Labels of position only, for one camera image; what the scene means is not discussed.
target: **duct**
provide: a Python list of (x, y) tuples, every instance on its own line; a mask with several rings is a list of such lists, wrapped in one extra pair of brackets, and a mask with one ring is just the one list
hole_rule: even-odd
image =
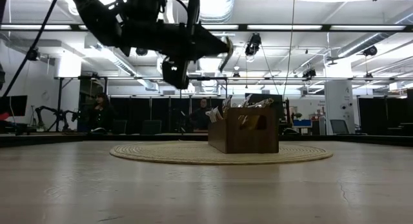
[(235, 0), (200, 0), (199, 19), (206, 23), (226, 23), (232, 16)]
[[(413, 6), (408, 10), (405, 10), (401, 14), (392, 18), (386, 24), (388, 25), (411, 25), (413, 23)], [(340, 48), (337, 52), (338, 58), (352, 56), (359, 53), (379, 42), (385, 40), (396, 33), (376, 33), (376, 34), (366, 34), (363, 37), (351, 42), (347, 46)]]
[[(95, 36), (93, 36), (91, 33), (86, 35), (85, 48), (95, 48), (96, 50), (98, 50), (95, 46), (99, 46), (99, 45), (100, 43), (96, 39)], [(102, 56), (106, 57), (116, 67), (126, 72), (127, 74), (131, 76), (135, 76), (135, 77), (142, 76), (141, 74), (138, 74), (135, 68), (126, 59), (124, 59), (121, 54), (118, 54), (113, 48), (104, 47), (102, 49), (99, 49), (99, 51), (103, 53), (101, 54)], [(147, 91), (158, 91), (159, 90), (159, 85), (156, 83), (153, 83), (151, 81), (144, 80), (144, 79), (138, 79), (137, 81), (141, 83), (143, 86), (145, 86), (145, 89)]]

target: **round rug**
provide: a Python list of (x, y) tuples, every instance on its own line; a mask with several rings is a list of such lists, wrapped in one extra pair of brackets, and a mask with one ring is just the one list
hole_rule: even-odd
[(329, 158), (332, 152), (316, 147), (279, 144), (278, 154), (224, 154), (207, 142), (167, 141), (120, 145), (110, 151), (120, 158), (156, 163), (193, 165), (260, 165), (297, 163)]

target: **wooden toolbox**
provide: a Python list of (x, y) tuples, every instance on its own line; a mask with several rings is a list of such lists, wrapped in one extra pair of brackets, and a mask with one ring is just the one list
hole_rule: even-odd
[[(239, 116), (259, 116), (257, 128), (242, 129)], [(278, 153), (278, 120), (271, 108), (230, 108), (226, 119), (211, 123), (208, 144), (225, 154)]]

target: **pipe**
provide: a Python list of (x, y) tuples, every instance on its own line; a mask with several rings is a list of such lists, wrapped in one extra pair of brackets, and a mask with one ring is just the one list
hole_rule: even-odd
[[(412, 23), (413, 23), (413, 6), (405, 10), (404, 12), (400, 13), (396, 17), (392, 18), (386, 24), (411, 25)], [(389, 33), (365, 34), (364, 36), (351, 42), (347, 46), (340, 48), (337, 52), (338, 58), (352, 56), (371, 46), (374, 46), (375, 44), (393, 36), (394, 34), (396, 33), (389, 32)]]
[(199, 19), (206, 23), (226, 23), (232, 17), (235, 0), (201, 0)]

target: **light fixture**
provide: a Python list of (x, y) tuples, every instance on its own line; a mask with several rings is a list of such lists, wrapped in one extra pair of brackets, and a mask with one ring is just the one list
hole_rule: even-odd
[(333, 25), (330, 30), (403, 30), (404, 25)]
[(202, 27), (207, 30), (237, 30), (238, 25), (213, 25), (202, 24)]
[[(1, 30), (40, 30), (41, 25), (1, 25)], [(70, 25), (46, 25), (45, 30), (71, 30)]]
[(212, 33), (216, 37), (235, 37), (234, 33)]
[(248, 30), (321, 30), (321, 25), (248, 25)]
[(108, 77), (109, 80), (129, 80), (135, 79), (134, 77)]

